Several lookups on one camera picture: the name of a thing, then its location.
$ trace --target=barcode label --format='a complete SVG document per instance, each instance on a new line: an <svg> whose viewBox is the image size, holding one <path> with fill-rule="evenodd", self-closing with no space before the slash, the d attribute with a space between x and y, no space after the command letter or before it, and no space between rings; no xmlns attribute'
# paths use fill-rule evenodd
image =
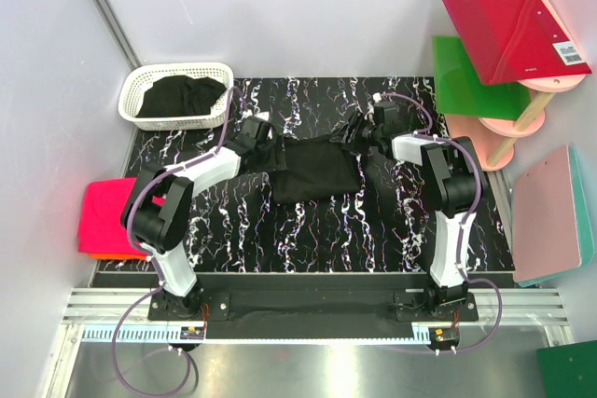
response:
<svg viewBox="0 0 597 398"><path fill-rule="evenodd" d="M563 63L566 65L582 64L584 62L578 54L575 43L572 41L557 42L553 47L555 47Z"/></svg>

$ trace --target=wooden leg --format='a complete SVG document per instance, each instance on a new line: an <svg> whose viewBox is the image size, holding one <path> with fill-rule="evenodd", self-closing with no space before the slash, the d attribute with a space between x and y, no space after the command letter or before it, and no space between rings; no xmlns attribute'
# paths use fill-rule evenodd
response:
<svg viewBox="0 0 597 398"><path fill-rule="evenodd" d="M514 130L526 130L535 121L545 106L551 101L555 92L537 92L518 120L514 122Z"/></svg>
<svg viewBox="0 0 597 398"><path fill-rule="evenodd" d="M514 142L516 142L516 137L506 137L506 139L504 139L502 143L500 143L497 146L497 148L493 150L492 154L487 158L487 164L490 167L494 167L495 165L497 165L499 161L502 158L504 158L504 156L510 150L510 148L514 145Z"/></svg>

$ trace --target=white basket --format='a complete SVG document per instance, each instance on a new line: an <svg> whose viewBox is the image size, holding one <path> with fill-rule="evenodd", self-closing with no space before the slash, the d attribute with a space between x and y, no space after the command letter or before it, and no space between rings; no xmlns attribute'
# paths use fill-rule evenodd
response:
<svg viewBox="0 0 597 398"><path fill-rule="evenodd" d="M226 86L227 92L215 102L209 116L136 118L146 91L153 86L154 82L172 75L186 75L191 78L209 76ZM224 124L228 89L232 87L233 83L232 70L226 64L219 62L146 65L139 67L127 76L118 99L118 112L122 118L134 123L141 130L217 128Z"/></svg>

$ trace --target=red binder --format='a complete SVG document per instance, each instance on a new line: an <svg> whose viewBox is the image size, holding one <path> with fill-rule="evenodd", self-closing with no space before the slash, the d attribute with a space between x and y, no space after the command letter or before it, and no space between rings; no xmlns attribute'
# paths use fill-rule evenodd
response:
<svg viewBox="0 0 597 398"><path fill-rule="evenodd" d="M443 0L483 84L590 74L542 0Z"/></svg>

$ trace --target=basket rim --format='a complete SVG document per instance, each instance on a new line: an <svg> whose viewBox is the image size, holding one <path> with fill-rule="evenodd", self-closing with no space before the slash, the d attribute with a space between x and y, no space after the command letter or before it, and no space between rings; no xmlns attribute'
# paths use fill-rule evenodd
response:
<svg viewBox="0 0 597 398"><path fill-rule="evenodd" d="M137 118L132 117L124 111L124 100L128 95L129 89L133 81L141 74L147 72L155 72L158 70L172 70L174 68L211 68L220 69L227 72L230 79L230 86L226 86L226 92L228 92L234 86L234 74L232 69L222 62L168 62L162 64L149 64L143 65L134 69L128 74L120 90L118 96L118 113L122 118L131 123L156 123L156 122L178 122L178 121L204 121L208 119L217 119L226 113L226 110L218 113L212 113L208 116L187 116L187 117L152 117L152 118Z"/></svg>

